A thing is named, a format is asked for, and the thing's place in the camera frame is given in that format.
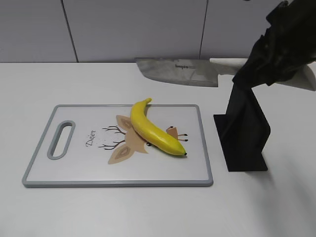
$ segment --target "banana tip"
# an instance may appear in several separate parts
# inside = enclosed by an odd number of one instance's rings
[[[152,99],[151,98],[147,98],[146,100],[145,100],[145,102],[148,104],[149,102],[151,102],[152,101]]]

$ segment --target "cutting board handle hole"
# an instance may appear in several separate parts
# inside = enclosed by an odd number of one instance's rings
[[[58,125],[53,140],[48,148],[47,157],[49,159],[60,159],[66,154],[74,129],[75,123],[70,120],[63,121]]]

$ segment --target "gray cutting board rim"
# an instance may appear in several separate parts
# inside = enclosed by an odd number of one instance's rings
[[[202,149],[204,153],[205,158],[205,165],[207,169],[207,179],[201,179],[201,180],[66,180],[66,181],[47,181],[47,180],[36,180],[31,181],[28,180],[28,176],[30,174],[30,171],[32,169],[32,166],[35,162],[35,159],[37,158],[38,152],[41,148],[41,145],[43,143],[43,140],[45,139],[45,136],[47,134],[47,131],[50,128],[50,125],[54,119],[54,116],[56,115],[56,112],[59,109],[62,108],[91,108],[91,107],[104,107],[104,108],[110,108],[110,107],[119,107],[119,108],[126,108],[131,107],[132,105],[57,105],[45,127],[45,130],[40,138],[40,141],[37,145],[37,148],[32,156],[32,159],[25,171],[25,174],[22,179],[22,183],[25,187],[28,188],[49,188],[49,187],[208,187],[213,184],[213,178],[211,173],[211,167],[210,162],[208,158],[207,153],[207,147],[206,147],[206,141],[204,137],[204,131],[203,126],[201,122],[201,116],[198,105],[194,104],[180,104],[180,105],[174,105],[174,104],[156,104],[156,105],[149,105],[149,107],[159,107],[162,108],[168,108],[168,107],[188,107],[188,108],[195,108],[197,113],[197,122],[199,126],[199,132],[200,137],[202,141]]]

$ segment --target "deer illustration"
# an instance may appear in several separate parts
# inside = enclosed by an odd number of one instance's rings
[[[104,150],[114,150],[111,158],[108,161],[108,164],[115,164],[119,163],[123,160],[126,160],[130,158],[134,152],[140,152],[140,153],[148,153],[144,145],[147,143],[141,136],[139,136],[130,121],[129,117],[122,116],[122,115],[117,115],[117,122],[118,126],[109,126],[107,128],[103,128],[105,131],[110,131],[110,130],[116,130],[115,133],[121,133],[125,135],[124,140],[121,140],[119,142],[113,142],[115,145],[105,145],[102,144],[99,148],[103,148]],[[174,138],[178,139],[180,136],[187,136],[187,134],[180,134],[178,135],[178,131],[176,127],[169,127],[167,128],[166,132],[173,136]],[[179,141],[184,141],[187,142],[187,139],[178,139]]]

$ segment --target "deer antler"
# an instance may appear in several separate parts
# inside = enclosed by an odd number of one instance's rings
[[[117,147],[122,142],[125,142],[125,140],[122,140],[120,142],[113,142],[113,143],[116,143],[114,146],[109,146],[109,145],[102,144],[102,146],[100,146],[99,148],[103,148],[104,150],[113,150],[115,147]]]
[[[117,130],[118,132],[115,132],[115,133],[121,133],[121,134],[126,134],[125,132],[122,132],[118,126],[108,126],[108,128],[103,128],[105,129],[105,131],[110,131],[110,130]]]

